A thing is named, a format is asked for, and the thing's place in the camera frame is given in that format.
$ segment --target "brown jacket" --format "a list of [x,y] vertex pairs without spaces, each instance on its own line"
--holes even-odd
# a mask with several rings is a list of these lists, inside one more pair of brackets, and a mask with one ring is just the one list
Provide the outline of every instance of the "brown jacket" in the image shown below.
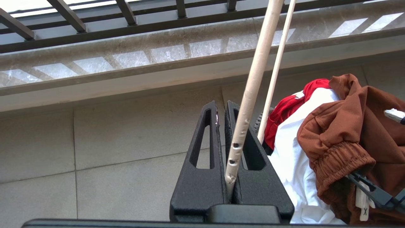
[[[355,187],[345,176],[360,170],[396,196],[405,188],[405,126],[384,110],[405,110],[405,102],[371,86],[361,87],[352,74],[333,77],[330,87],[340,101],[315,109],[302,123],[297,139],[316,174],[318,196],[337,218],[361,223]],[[405,224],[405,215],[370,208],[365,223]]]

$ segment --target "white cloth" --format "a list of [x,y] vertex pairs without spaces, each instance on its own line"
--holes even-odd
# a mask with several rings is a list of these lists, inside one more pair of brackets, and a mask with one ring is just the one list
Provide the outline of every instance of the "white cloth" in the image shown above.
[[317,196],[315,173],[297,141],[304,119],[321,104],[338,100],[333,90],[317,88],[307,102],[278,126],[274,152],[268,157],[295,206],[292,224],[345,225]]

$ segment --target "red cloth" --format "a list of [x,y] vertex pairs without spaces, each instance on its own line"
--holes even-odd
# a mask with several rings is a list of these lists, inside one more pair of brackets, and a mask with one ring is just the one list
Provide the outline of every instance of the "red cloth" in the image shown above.
[[296,99],[295,95],[288,96],[282,99],[273,112],[270,113],[267,119],[266,129],[264,130],[264,141],[272,150],[274,150],[274,140],[278,126],[301,107],[301,105],[307,102],[317,88],[330,89],[329,80],[322,78],[311,81],[304,87],[304,97]]

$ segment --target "laundry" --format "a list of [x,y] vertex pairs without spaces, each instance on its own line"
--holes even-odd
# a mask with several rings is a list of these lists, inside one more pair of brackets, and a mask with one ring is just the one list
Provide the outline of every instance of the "laundry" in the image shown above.
[[282,99],[275,109],[270,113],[266,129],[264,131],[264,141],[266,144],[273,150],[274,149],[274,140],[277,132],[278,126],[283,123],[289,116],[297,111],[301,105],[307,102],[312,93],[317,88],[330,88],[329,80],[327,79],[316,79],[308,83],[303,90],[304,96],[291,95]]
[[346,224],[317,196],[315,173],[296,138],[309,113],[321,104],[338,100],[333,90],[317,88],[307,102],[278,126],[274,151],[268,157],[294,204],[292,224]]
[[333,77],[329,85],[340,101],[320,105],[297,133],[316,174],[319,198],[350,224],[403,225],[403,214],[380,208],[369,208],[368,220],[360,221],[356,189],[345,176],[359,171],[392,196],[405,188],[405,126],[384,116],[385,110],[405,110],[405,102],[361,87],[352,74]]

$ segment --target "wooden stick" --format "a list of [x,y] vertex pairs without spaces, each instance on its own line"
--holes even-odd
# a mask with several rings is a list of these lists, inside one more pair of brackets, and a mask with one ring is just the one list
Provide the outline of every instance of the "wooden stick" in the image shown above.
[[264,140],[264,130],[266,129],[267,118],[269,116],[271,100],[273,99],[274,87],[276,85],[278,71],[280,70],[281,58],[283,58],[284,47],[286,45],[288,31],[290,29],[292,14],[294,13],[295,1],[290,1],[290,6],[288,7],[286,22],[284,23],[283,34],[281,36],[279,49],[277,51],[276,62],[274,63],[273,73],[271,74],[269,91],[267,92],[266,103],[264,103],[264,110],[262,115],[262,121],[260,122],[259,132],[257,138],[260,143]]
[[238,168],[241,161],[243,144],[245,143],[247,129],[252,118],[253,107],[256,103],[257,93],[267,58],[269,57],[271,43],[279,20],[281,7],[284,0],[269,0],[266,15],[260,32],[259,41],[254,53],[249,77],[247,78],[245,92],[243,94],[241,108],[236,121],[232,144],[229,151],[228,163],[225,171],[225,182],[228,199],[231,199],[233,187],[238,175]]

